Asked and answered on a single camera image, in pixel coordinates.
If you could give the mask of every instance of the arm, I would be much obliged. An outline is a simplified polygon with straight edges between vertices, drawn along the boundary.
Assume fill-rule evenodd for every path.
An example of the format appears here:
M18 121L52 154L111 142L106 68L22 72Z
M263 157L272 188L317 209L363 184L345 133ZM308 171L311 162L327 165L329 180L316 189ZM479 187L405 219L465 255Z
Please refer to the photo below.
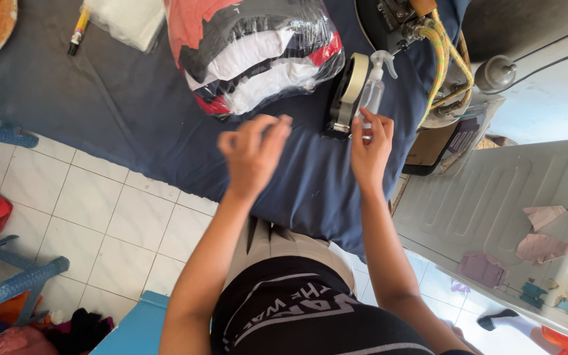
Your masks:
M378 305L405 320L436 354L469 351L422 301L418 280L391 221L383 175L391 153L394 123L366 109L361 109L361 113L372 128L363 130L358 117L354 119L350 161L359 182L363 245ZM363 134L374 139L364 141Z
M290 133L291 119L260 115L236 132L223 132L218 148L230 184L170 295L159 354L209 354L209 320L232 262L242 226L271 180ZM272 125L262 139L263 131Z

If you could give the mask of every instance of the purple paper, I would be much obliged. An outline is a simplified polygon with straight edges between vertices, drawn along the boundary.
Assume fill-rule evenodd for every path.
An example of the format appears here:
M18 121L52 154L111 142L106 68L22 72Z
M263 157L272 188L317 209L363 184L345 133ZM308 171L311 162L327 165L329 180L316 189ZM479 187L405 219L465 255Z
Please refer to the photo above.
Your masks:
M464 254L457 273L490 288L501 286L508 276L503 265L485 253Z
M451 279L451 291L452 292L465 292L470 293L470 287L462 284L460 281Z

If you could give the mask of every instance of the sock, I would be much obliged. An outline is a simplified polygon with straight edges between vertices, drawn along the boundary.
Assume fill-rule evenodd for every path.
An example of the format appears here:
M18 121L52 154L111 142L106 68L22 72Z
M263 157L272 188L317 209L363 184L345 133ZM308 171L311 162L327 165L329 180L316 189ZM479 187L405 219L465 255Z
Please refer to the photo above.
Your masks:
M477 323L489 332L498 327L513 327L528 338L532 334L532 330L536 328L534 324L519 316L519 314L513 310L504 310L498 315L482 317L477 320Z

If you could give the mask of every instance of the white cabinet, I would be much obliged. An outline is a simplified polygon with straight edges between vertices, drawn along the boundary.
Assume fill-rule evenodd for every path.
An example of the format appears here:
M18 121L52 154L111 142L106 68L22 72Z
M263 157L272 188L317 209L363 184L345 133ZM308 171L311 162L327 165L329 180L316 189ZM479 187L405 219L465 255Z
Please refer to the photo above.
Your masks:
M412 176L393 218L408 249L479 292L567 332L568 314L554 307L558 292L568 287L564 281L541 309L519 299L527 281L548 290L550 278L568 278L568 253L540 266L516 256L532 228L523 208L553 205L568 208L568 141L476 150L455 176ZM540 233L568 243L568 211ZM510 270L501 289L455 275L470 251L488 253Z

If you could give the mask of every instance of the cardboard box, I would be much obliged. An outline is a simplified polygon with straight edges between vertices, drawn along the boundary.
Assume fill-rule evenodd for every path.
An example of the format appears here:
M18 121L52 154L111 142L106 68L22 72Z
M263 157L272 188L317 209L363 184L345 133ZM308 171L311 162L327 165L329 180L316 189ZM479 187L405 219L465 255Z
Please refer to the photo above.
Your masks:
M405 164L426 166L435 164L458 124L459 122L455 122L446 127L420 132L406 156Z

